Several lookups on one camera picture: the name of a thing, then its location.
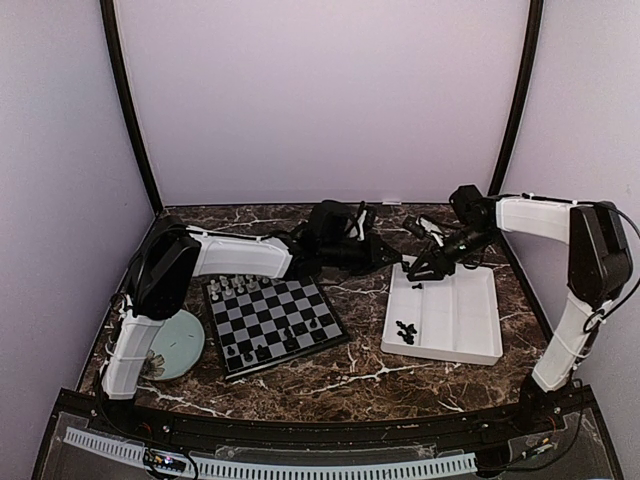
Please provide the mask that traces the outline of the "black chess pawn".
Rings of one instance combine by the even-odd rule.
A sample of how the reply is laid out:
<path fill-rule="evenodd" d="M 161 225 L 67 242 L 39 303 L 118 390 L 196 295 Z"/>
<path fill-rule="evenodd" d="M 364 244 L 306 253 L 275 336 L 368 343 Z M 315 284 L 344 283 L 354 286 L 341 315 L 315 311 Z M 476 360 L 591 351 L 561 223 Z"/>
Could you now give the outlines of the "black chess pawn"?
<path fill-rule="evenodd" d="M 296 343 L 295 343 L 295 337 L 292 331 L 289 328 L 286 328 L 284 330 L 284 334 L 285 334 L 285 341 L 284 341 L 285 349 L 287 351 L 291 351 L 295 349 Z"/>

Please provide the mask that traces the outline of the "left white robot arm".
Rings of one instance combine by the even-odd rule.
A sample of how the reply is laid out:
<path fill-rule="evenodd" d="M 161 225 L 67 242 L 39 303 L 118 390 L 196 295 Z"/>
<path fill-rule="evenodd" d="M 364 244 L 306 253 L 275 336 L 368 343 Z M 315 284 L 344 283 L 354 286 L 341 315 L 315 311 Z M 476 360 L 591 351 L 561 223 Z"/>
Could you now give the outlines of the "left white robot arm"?
<path fill-rule="evenodd" d="M 314 276 L 325 267 L 363 276 L 401 259 L 380 235 L 359 225 L 332 236 L 318 236 L 306 223 L 253 236 L 189 226 L 176 216 L 162 218 L 126 275 L 123 320 L 95 388 L 109 399 L 101 411 L 103 421 L 120 436 L 140 429 L 140 412 L 126 401 L 134 398 L 151 344 L 182 308 L 192 278 L 249 274 L 289 280 Z"/>

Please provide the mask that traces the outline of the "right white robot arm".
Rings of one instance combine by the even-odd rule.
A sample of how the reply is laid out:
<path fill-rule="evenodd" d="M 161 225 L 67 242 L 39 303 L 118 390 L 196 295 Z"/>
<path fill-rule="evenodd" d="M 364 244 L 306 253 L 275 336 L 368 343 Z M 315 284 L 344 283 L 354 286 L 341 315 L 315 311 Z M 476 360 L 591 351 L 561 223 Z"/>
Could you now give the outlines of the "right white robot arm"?
<path fill-rule="evenodd" d="M 552 392 L 564 387 L 588 355 L 601 324 L 627 302 L 624 289 L 633 259 L 624 228 L 634 223 L 610 201 L 578 201 L 532 194 L 484 196 L 473 185 L 449 198 L 458 223 L 440 237 L 425 227 L 427 217 L 409 216 L 403 226 L 426 244 L 406 269 L 411 281 L 436 281 L 483 250 L 503 232 L 525 233 L 568 247 L 569 289 L 559 324 L 531 378 Z"/>

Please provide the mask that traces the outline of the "white plastic tray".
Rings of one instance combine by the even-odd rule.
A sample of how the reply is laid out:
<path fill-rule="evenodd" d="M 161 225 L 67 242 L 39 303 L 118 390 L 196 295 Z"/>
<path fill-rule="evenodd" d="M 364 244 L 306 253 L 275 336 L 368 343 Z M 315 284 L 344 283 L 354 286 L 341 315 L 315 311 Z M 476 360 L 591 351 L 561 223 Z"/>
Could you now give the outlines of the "white plastic tray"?
<path fill-rule="evenodd" d="M 422 290 L 412 290 L 417 283 Z M 414 345 L 397 335 L 395 322 L 413 323 Z M 410 357 L 493 366 L 503 355 L 493 271 L 461 265 L 439 281 L 411 282 L 393 266 L 381 350 Z"/>

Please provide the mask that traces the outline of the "black and white chessboard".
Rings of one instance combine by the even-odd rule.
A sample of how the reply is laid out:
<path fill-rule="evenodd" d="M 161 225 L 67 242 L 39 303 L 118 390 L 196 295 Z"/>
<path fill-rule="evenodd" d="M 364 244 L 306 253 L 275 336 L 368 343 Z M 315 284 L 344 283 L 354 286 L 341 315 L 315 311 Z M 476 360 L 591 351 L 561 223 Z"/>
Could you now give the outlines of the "black and white chessboard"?
<path fill-rule="evenodd" d="M 220 285 L 219 299 L 210 298 L 209 284 Z M 227 280 L 233 294 L 223 296 L 222 283 Z M 350 336 L 331 305 L 321 285 L 312 278 L 284 281 L 270 278 L 215 275 L 202 285 L 207 312 L 219 359 L 227 381 L 257 373 L 284 362 L 319 353 L 347 342 Z M 320 327 L 311 330 L 317 318 Z M 284 330 L 295 337 L 295 349 L 285 349 Z M 268 349 L 267 358 L 258 361 L 256 350 Z M 236 355 L 228 358 L 227 347 Z M 243 354 L 250 352 L 253 361 L 245 364 Z"/>

